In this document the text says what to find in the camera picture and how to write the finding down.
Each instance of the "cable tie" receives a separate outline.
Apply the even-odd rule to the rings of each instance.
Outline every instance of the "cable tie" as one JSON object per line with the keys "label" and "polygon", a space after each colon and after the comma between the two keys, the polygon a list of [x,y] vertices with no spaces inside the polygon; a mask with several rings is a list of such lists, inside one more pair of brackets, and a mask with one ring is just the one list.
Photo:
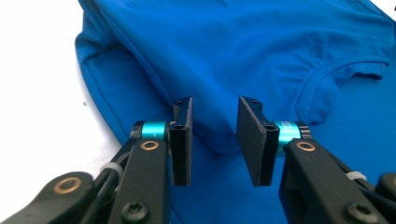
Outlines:
{"label": "cable tie", "polygon": [[359,171],[352,171],[346,174],[350,180],[363,179],[367,181],[367,177]]}
{"label": "cable tie", "polygon": [[105,169],[111,169],[111,170],[114,170],[117,172],[117,174],[119,175],[119,184],[118,184],[118,186],[119,186],[121,179],[122,179],[122,174],[123,174],[122,167],[115,162],[107,162],[102,166],[102,168],[100,168],[100,172],[102,172]]}

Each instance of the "white surface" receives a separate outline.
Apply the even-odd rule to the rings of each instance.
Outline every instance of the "white surface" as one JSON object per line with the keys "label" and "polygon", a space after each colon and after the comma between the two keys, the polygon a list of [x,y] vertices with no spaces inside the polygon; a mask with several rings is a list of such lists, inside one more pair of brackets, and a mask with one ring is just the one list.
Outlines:
{"label": "white surface", "polygon": [[[373,1],[396,18],[395,1]],[[0,221],[58,175],[97,175],[120,148],[80,77],[81,24],[77,1],[0,2]]]}

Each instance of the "blue fabric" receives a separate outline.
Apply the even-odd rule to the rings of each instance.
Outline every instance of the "blue fabric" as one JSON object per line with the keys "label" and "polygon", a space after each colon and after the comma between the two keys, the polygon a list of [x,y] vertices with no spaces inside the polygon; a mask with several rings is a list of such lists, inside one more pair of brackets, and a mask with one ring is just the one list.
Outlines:
{"label": "blue fabric", "polygon": [[270,120],[305,121],[373,182],[394,171],[395,22],[370,1],[80,4],[82,75],[122,143],[136,120],[169,120],[174,100],[194,98],[192,185],[171,189],[172,223],[286,222],[283,159],[272,187],[251,186],[234,136],[239,95]]}

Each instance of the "folded fabric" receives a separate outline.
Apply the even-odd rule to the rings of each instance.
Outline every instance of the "folded fabric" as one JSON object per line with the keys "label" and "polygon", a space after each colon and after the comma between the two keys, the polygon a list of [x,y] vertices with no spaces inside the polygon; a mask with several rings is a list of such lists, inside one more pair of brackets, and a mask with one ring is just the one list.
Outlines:
{"label": "folded fabric", "polygon": [[[395,22],[368,0],[80,4],[84,26],[76,46],[82,75],[120,142],[135,121],[167,120],[174,100],[194,98],[193,180],[190,187],[172,188],[172,223],[286,221],[276,185],[283,159],[271,188],[253,189],[248,179],[234,136],[239,95],[262,101],[270,120],[306,122],[314,137],[344,155],[357,149],[336,146],[335,139],[357,140],[360,133],[346,126],[340,136],[334,131],[339,120],[366,118],[361,100],[380,104],[373,108],[384,115],[396,107],[374,100],[379,94],[396,100],[384,84]],[[361,88],[372,94],[347,98]],[[339,111],[348,105],[356,106],[346,109],[353,114]],[[372,174],[377,177],[378,170]]]}

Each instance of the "teal tape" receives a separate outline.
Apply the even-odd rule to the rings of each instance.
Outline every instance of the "teal tape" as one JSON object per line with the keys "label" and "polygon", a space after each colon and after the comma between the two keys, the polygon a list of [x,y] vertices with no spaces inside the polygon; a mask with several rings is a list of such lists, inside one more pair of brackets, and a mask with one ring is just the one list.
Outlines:
{"label": "teal tape", "polygon": [[155,138],[164,141],[165,137],[164,121],[146,121],[142,128],[142,138]]}
{"label": "teal tape", "polygon": [[284,157],[285,151],[283,147],[293,138],[301,138],[300,129],[297,124],[289,121],[275,121],[279,127],[279,145],[277,149],[277,156]]}

